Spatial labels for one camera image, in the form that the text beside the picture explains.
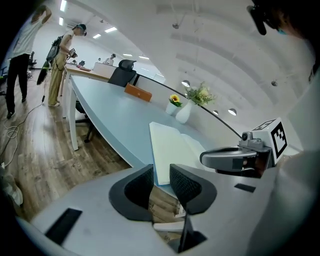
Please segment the beige pants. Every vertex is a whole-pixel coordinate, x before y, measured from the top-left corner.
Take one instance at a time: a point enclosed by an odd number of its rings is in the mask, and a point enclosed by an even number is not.
[[[49,105],[55,105],[59,94],[62,75],[67,60],[67,55],[59,52],[52,62],[51,81],[49,88]]]

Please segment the orange box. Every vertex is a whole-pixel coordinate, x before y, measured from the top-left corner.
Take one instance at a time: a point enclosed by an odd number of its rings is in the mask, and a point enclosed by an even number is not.
[[[149,102],[152,97],[152,93],[147,92],[145,90],[140,89],[139,87],[135,87],[134,85],[127,83],[124,91],[127,94],[131,94],[133,96],[136,96],[137,98],[144,100],[146,102]]]

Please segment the open book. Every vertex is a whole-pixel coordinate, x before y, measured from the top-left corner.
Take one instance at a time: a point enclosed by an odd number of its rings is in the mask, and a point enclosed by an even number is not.
[[[189,135],[181,134],[175,128],[156,122],[151,122],[149,128],[157,185],[170,183],[170,164],[215,172],[215,169],[208,168],[200,162],[200,154],[206,150],[199,141]]]

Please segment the headphones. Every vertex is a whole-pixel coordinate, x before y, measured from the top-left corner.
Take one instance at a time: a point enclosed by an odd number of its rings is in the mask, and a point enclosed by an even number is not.
[[[87,26],[85,24],[78,24],[76,25],[72,30],[76,29],[76,28],[80,28],[82,31],[82,36],[86,36],[87,35]]]
[[[278,25],[271,14],[271,8],[268,8],[264,0],[252,0],[252,2],[254,6],[249,5],[246,10],[251,15],[259,33],[263,36],[267,34],[265,24],[274,30],[278,30]]]

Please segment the curved table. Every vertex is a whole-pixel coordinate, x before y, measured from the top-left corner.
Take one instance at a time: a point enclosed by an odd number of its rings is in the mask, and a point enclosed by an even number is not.
[[[214,148],[212,141],[200,132],[177,122],[151,102],[125,93],[123,87],[80,76],[71,76],[71,86],[68,116],[74,150],[78,149],[76,98],[103,138],[132,167],[141,168],[154,163],[149,130],[151,122],[178,129],[199,141],[205,150]]]

